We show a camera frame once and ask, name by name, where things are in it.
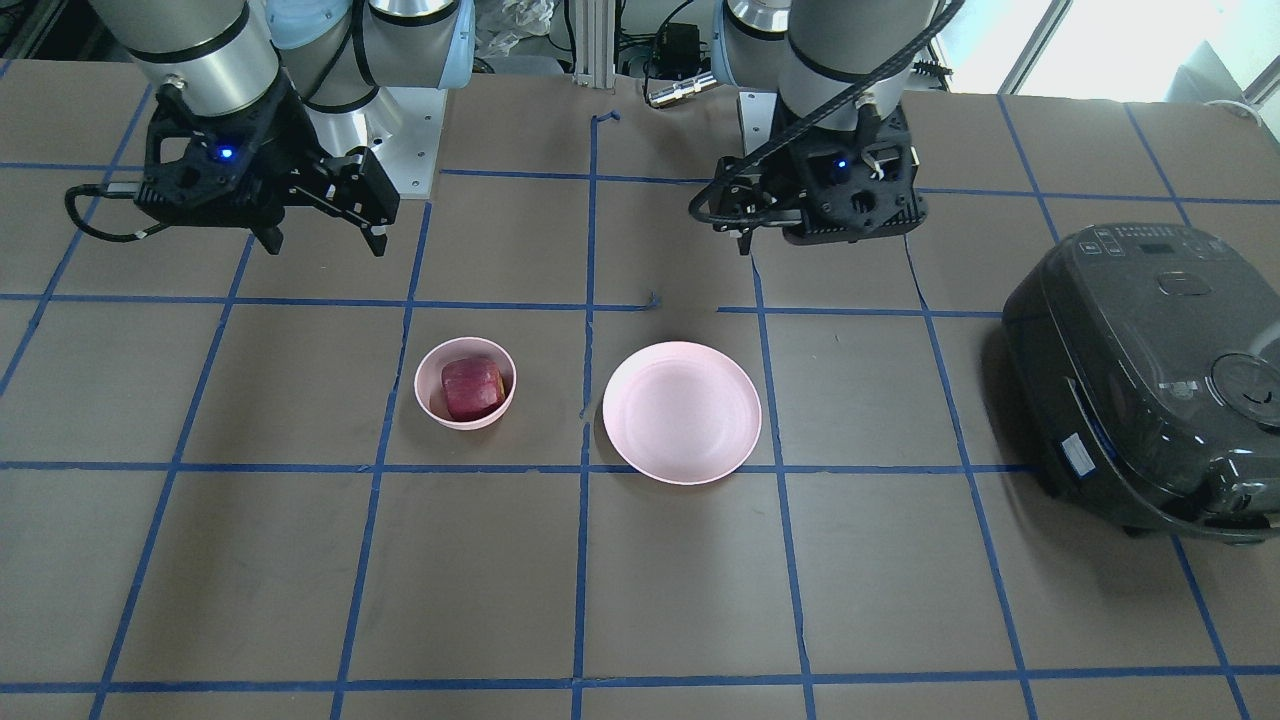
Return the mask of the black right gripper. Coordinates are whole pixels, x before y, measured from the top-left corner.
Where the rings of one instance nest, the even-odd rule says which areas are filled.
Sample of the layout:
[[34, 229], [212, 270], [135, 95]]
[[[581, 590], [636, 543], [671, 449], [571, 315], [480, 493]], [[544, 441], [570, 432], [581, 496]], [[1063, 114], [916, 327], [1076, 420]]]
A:
[[279, 255], [287, 208], [310, 206], [357, 227], [375, 258], [401, 196], [371, 149], [337, 156], [319, 142], [283, 72], [247, 108], [201, 117], [166, 82], [147, 126], [134, 205], [166, 225], [243, 228]]

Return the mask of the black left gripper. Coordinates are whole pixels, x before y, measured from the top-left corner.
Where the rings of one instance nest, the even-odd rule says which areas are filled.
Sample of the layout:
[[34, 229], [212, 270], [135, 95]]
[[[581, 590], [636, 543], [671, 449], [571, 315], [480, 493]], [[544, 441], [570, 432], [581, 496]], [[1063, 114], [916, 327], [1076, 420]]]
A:
[[813, 246], [906, 234], [925, 222], [902, 106], [887, 117], [860, 108], [858, 122], [854, 131], [815, 126], [716, 191], [716, 229], [736, 233], [740, 256], [751, 254], [756, 228]]

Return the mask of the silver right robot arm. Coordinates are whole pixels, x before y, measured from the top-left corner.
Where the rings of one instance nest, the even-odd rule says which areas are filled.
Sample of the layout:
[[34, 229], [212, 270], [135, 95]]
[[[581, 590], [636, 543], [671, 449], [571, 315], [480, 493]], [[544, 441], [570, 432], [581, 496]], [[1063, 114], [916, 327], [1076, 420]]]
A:
[[375, 256], [434, 173], [436, 104], [474, 72], [471, 1], [96, 1], [154, 85], [142, 176], [67, 191], [114, 243], [172, 227], [282, 250], [288, 208], [355, 227]]

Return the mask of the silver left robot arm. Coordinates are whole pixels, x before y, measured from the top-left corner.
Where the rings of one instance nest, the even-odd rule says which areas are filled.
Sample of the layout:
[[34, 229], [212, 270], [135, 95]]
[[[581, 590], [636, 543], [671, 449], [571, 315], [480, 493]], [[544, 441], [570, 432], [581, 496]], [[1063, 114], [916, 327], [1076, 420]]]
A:
[[794, 245], [906, 234], [927, 218], [902, 92], [919, 51], [957, 14], [950, 1], [724, 1], [710, 68], [772, 94], [767, 138], [719, 159], [690, 215], [731, 232], [778, 228]]

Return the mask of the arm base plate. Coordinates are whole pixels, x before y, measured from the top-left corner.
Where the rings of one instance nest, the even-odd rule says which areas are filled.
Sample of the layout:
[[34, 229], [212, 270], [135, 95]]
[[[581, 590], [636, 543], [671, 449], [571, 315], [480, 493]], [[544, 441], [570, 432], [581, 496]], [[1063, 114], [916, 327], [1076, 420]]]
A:
[[785, 137], [787, 128], [795, 123], [795, 120], [783, 118], [781, 128], [774, 128], [774, 122], [778, 119], [778, 105], [780, 95], [777, 92], [760, 90], [741, 90], [739, 92], [737, 109], [742, 136], [742, 158], [751, 155], [776, 136]]
[[348, 113], [355, 140], [371, 149], [403, 199], [429, 200], [449, 92], [388, 87]]

